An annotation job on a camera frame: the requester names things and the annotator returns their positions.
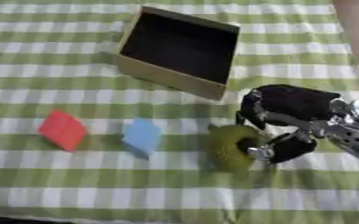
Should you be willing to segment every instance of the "blue cube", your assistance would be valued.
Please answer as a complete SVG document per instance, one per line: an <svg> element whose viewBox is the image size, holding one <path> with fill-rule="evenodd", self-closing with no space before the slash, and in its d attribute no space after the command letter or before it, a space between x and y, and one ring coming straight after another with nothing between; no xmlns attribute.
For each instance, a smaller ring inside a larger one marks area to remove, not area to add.
<svg viewBox="0 0 359 224"><path fill-rule="evenodd" d="M146 119L136 119L123 132L123 141L131 151L143 158L148 158L159 147L160 138L160 129Z"/></svg>

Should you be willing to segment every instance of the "green toy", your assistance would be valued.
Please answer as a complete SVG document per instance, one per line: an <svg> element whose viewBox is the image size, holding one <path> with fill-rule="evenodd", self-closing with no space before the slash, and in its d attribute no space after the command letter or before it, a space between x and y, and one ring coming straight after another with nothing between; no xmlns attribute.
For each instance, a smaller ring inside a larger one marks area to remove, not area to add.
<svg viewBox="0 0 359 224"><path fill-rule="evenodd" d="M247 125L227 125L209 127L208 157L222 172L238 173L246 171L255 158L242 152L238 143L247 147L258 147L266 142L266 137L257 129Z"/></svg>

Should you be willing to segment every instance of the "cardboard box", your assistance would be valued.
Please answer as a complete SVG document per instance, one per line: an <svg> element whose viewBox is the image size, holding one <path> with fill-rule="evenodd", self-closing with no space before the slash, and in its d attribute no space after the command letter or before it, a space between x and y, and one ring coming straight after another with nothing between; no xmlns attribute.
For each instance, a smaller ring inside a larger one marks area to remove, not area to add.
<svg viewBox="0 0 359 224"><path fill-rule="evenodd" d="M222 98L239 27L142 6L116 53L118 69L140 79Z"/></svg>

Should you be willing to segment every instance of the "red block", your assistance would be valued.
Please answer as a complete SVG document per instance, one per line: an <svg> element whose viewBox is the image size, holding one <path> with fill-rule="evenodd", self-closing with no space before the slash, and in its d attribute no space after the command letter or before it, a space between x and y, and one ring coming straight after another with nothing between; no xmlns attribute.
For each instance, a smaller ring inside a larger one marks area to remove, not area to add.
<svg viewBox="0 0 359 224"><path fill-rule="evenodd" d="M39 127L39 133L65 151L74 151L87 135L86 129L72 116L54 110Z"/></svg>

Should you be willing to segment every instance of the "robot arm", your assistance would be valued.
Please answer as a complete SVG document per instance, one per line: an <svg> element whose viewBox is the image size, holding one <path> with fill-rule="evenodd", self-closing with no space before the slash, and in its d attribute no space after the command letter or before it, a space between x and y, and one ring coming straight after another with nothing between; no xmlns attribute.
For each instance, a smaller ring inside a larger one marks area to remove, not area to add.
<svg viewBox="0 0 359 224"><path fill-rule="evenodd" d="M339 97L335 93L287 85L253 89L243 97L236 113L237 124L248 120L261 130L266 124L298 129L246 152L265 163L276 164L314 151L316 139L325 137L359 158L359 100L346 103Z"/></svg>

